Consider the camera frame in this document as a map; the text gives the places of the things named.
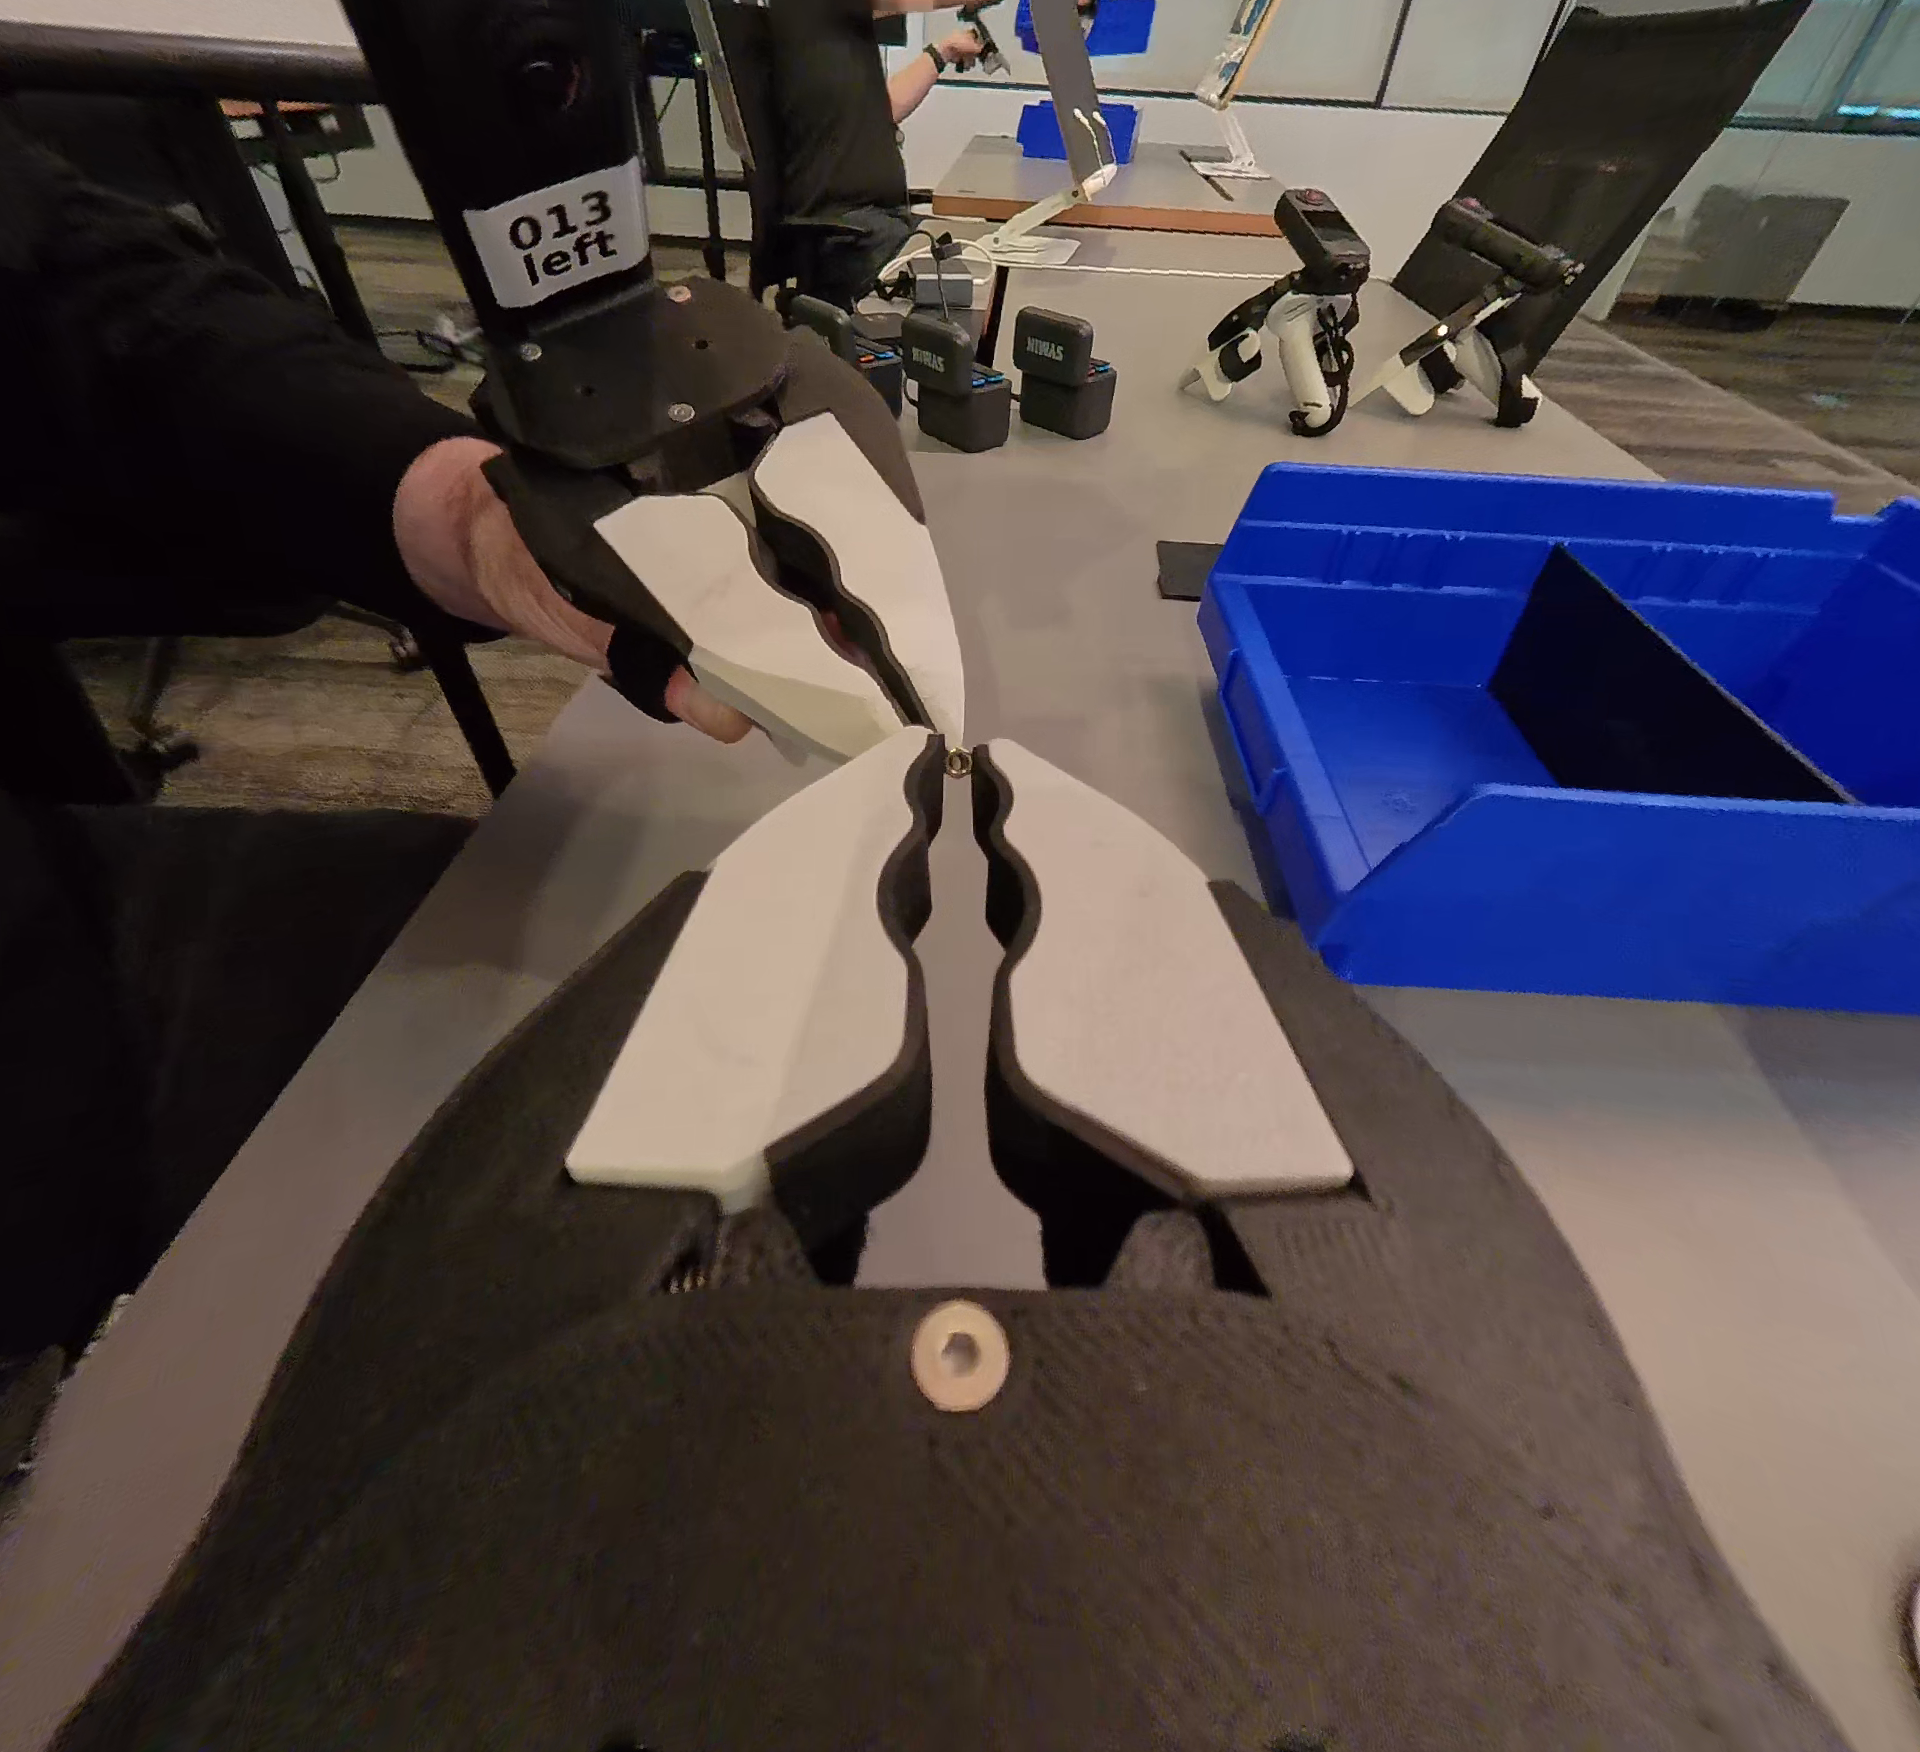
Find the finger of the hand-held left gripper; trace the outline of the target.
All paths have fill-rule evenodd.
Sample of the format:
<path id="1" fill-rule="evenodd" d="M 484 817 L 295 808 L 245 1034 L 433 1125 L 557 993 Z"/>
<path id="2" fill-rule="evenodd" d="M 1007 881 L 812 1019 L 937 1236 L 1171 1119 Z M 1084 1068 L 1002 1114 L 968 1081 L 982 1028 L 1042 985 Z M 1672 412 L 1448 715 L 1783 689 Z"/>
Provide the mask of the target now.
<path id="1" fill-rule="evenodd" d="M 966 673 L 939 551 L 840 418 L 782 427 L 751 467 L 751 506 L 780 582 L 902 718 L 960 739 Z"/>
<path id="2" fill-rule="evenodd" d="M 712 493 L 637 495 L 593 524 L 687 650 L 693 675 L 795 762 L 843 762 L 913 730 L 782 589 L 757 532 Z"/>

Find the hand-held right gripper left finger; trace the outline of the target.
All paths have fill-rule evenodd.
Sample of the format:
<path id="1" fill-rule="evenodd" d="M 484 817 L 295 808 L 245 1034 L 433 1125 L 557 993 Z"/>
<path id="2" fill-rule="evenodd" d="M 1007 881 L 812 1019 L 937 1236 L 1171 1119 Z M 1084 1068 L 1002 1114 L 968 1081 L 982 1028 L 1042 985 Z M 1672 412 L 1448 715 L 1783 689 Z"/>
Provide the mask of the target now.
<path id="1" fill-rule="evenodd" d="M 917 940 L 949 744 L 906 730 L 709 866 L 567 1155 L 576 1183 L 777 1208 L 809 1252 L 917 1174 L 932 1045 Z"/>

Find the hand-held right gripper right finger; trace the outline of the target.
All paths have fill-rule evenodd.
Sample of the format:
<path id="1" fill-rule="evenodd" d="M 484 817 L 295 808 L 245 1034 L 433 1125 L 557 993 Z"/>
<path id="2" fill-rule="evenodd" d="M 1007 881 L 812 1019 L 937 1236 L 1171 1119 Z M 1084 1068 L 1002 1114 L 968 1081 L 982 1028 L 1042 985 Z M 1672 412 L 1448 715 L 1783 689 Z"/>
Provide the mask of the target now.
<path id="1" fill-rule="evenodd" d="M 1139 1217 L 1344 1195 L 1355 1164 L 1202 868 L 1015 739 L 972 750 L 992 980 L 988 1152 L 1049 1274 Z"/>

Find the person's left forearm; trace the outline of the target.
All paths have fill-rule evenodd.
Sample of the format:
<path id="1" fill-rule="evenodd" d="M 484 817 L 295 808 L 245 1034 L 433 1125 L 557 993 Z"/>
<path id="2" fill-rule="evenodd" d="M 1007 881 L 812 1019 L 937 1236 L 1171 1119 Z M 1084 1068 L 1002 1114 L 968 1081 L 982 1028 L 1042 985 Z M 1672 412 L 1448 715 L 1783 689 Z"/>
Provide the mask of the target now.
<path id="1" fill-rule="evenodd" d="M 404 475 L 476 429 L 307 299 L 5 118 L 3 500 L 81 545 L 492 640 L 410 573 Z"/>

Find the person's left hand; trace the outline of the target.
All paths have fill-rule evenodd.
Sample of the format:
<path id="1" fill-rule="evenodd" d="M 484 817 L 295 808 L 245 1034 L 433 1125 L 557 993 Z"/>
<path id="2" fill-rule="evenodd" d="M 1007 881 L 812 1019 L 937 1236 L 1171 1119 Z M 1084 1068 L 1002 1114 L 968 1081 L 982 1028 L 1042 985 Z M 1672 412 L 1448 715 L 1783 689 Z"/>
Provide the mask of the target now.
<path id="1" fill-rule="evenodd" d="M 420 451 L 393 497 L 404 565 L 445 613 L 529 640 L 612 679 L 612 624 L 570 604 L 544 577 L 488 481 L 494 455 L 480 438 Z"/>

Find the black easel stand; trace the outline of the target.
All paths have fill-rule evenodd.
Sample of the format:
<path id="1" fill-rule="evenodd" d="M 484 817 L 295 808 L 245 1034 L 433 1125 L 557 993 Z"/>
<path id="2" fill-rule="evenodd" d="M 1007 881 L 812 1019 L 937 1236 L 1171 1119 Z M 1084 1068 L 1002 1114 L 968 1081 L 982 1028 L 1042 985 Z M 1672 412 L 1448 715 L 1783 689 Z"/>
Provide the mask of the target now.
<path id="1" fill-rule="evenodd" d="M 741 167 L 741 184 L 751 189 L 757 176 L 755 148 L 738 107 L 727 43 L 716 23 L 712 0 L 684 0 L 694 35 L 694 92 L 696 121 L 702 143 L 702 192 L 709 210 L 709 234 L 702 243 L 709 277 L 728 279 L 727 239 L 722 231 L 721 171 L 716 135 L 727 136 Z"/>

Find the blue plastic bin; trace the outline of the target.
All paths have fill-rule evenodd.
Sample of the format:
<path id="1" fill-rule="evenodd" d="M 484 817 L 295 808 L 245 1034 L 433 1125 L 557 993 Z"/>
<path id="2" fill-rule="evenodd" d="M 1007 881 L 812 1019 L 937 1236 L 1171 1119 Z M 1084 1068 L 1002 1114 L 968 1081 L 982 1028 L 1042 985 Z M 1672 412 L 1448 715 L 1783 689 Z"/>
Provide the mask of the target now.
<path id="1" fill-rule="evenodd" d="M 1914 1013 L 1918 509 L 1266 465 L 1199 608 L 1266 892 L 1370 985 Z M 1488 683 L 1565 546 L 1856 797 L 1556 785 Z"/>

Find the brown background table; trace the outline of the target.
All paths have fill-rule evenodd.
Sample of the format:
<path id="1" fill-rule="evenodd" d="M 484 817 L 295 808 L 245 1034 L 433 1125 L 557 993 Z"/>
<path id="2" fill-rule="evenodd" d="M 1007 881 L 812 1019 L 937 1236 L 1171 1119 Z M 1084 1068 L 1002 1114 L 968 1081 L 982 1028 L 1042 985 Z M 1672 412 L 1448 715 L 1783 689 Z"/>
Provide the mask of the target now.
<path id="1" fill-rule="evenodd" d="M 1068 204 L 1040 220 L 1043 231 L 1151 231 L 1279 239 L 1273 220 L 1278 189 L 1265 181 L 1241 193 L 1206 180 L 1180 148 L 1137 141 L 1131 161 L 1081 201 L 1070 192 L 1063 159 L 1028 158 L 1005 135 L 974 135 L 949 173 L 934 184 L 932 204 L 950 220 L 1005 224 L 1053 195 Z"/>

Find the spare hand-held gripper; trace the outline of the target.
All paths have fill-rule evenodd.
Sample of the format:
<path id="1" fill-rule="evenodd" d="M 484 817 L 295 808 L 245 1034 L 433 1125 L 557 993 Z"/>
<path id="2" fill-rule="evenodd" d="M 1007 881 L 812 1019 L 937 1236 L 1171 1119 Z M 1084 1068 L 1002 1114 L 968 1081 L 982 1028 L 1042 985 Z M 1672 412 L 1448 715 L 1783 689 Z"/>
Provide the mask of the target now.
<path id="1" fill-rule="evenodd" d="M 1471 380 L 1495 405 L 1498 427 L 1519 429 L 1540 413 L 1540 389 L 1481 330 L 1524 299 L 1576 287 L 1585 265 L 1559 245 L 1529 239 L 1474 198 L 1442 204 L 1430 235 L 1444 249 L 1477 260 L 1486 277 L 1452 312 L 1389 352 L 1361 396 L 1384 392 L 1407 415 L 1427 415 L 1442 393 L 1429 374 L 1429 362 L 1444 358 L 1458 380 Z"/>
<path id="2" fill-rule="evenodd" d="M 1274 352 L 1290 387 L 1290 426 L 1306 440 L 1330 436 L 1345 418 L 1359 324 L 1359 293 L 1372 249 L 1332 198 L 1284 189 L 1274 226 L 1299 265 L 1226 312 L 1208 332 L 1180 389 L 1229 399 Z"/>

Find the black board on stand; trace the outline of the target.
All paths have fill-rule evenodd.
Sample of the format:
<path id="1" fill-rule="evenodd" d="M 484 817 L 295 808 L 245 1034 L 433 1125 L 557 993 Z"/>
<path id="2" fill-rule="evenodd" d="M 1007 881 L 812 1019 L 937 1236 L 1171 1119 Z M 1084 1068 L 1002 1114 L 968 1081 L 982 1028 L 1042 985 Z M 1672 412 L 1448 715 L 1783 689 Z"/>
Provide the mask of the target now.
<path id="1" fill-rule="evenodd" d="M 1119 159 L 1101 110 L 1080 1 L 1026 1 L 1071 181 L 1066 189 L 1026 204 L 995 230 L 980 249 L 998 269 L 1059 269 L 1078 243 L 1045 237 L 1042 228 L 1061 220 L 1071 207 L 1091 204 L 1115 180 Z"/>

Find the black bin divider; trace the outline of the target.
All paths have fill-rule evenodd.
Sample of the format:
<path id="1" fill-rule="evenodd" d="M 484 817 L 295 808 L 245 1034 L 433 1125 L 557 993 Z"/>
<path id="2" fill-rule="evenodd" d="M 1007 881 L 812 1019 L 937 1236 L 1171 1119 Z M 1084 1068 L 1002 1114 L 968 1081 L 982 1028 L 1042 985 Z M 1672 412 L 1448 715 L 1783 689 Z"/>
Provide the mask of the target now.
<path id="1" fill-rule="evenodd" d="M 1488 689 L 1564 789 L 1856 802 L 1565 546 L 1550 551 Z"/>

